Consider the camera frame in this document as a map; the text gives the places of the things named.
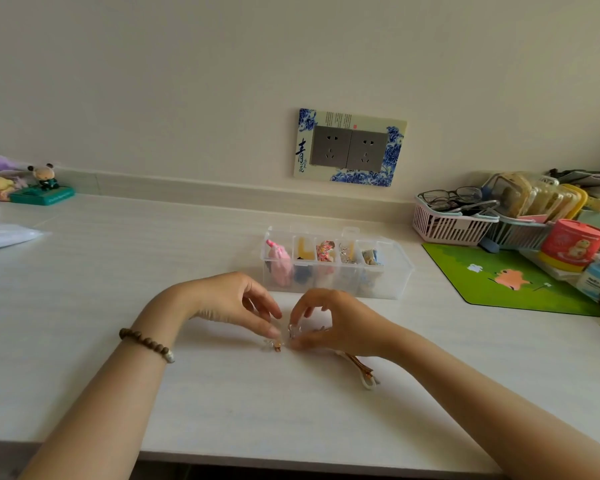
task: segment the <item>finger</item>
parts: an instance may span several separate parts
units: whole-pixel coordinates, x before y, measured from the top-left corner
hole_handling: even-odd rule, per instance
[[[280,336],[280,330],[242,307],[233,314],[231,323],[245,327],[268,339],[277,339]]]
[[[260,316],[260,318],[268,321],[271,321],[271,315],[269,314],[269,311],[267,309],[266,306],[264,306],[263,302],[261,302],[258,298],[251,298],[251,302],[253,303],[253,306],[256,307],[257,312],[255,312],[257,315]]]
[[[331,348],[332,336],[333,332],[331,330],[310,331],[291,340],[289,346],[295,350],[309,350],[318,347]]]
[[[256,298],[275,318],[282,318],[282,311],[280,311],[280,307],[276,303],[276,300],[273,299],[269,292],[265,290],[264,286],[262,286],[259,282],[249,278],[247,288],[244,290],[244,295],[247,298]]]
[[[322,307],[323,310],[328,310],[333,299],[333,290],[327,290],[325,288],[314,288],[307,291],[296,303],[294,309],[291,311],[291,318],[289,323],[291,325],[297,325],[302,316],[311,316],[313,308],[318,306]]]
[[[254,313],[253,304],[249,298],[242,297],[242,306],[244,306],[248,311]]]

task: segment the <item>white desk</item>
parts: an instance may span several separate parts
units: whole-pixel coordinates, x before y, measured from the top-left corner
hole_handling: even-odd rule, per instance
[[[236,269],[260,276],[265,229],[291,223],[398,240],[416,265],[404,297],[365,302],[600,442],[596,320],[465,303],[407,224],[84,195],[49,208],[0,204],[0,215],[51,233],[0,250],[0,442],[42,441],[158,291]],[[288,319],[298,295],[274,297]],[[188,322],[143,456],[403,476],[499,472],[393,364],[365,360],[382,380],[368,392],[335,355],[261,345],[238,327]]]

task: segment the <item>clear plastic organizer box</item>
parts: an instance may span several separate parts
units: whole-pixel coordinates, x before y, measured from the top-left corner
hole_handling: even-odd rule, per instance
[[[318,247],[325,241],[323,252],[326,249],[330,262],[318,258]],[[271,291],[304,293],[329,288],[360,297],[398,299],[415,269],[397,242],[362,237],[354,227],[324,233],[270,227],[261,246],[262,282]]]

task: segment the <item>plastic bag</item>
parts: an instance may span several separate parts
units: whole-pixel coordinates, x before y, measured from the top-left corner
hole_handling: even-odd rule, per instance
[[[42,231],[19,226],[17,224],[0,223],[0,248],[31,241],[43,234]]]

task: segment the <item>cartoon pig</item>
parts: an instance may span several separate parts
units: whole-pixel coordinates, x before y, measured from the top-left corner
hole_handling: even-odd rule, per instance
[[[507,288],[511,288],[513,291],[519,291],[522,285],[530,283],[529,281],[524,280],[522,271],[517,271],[515,269],[503,269],[493,281],[504,285]]]

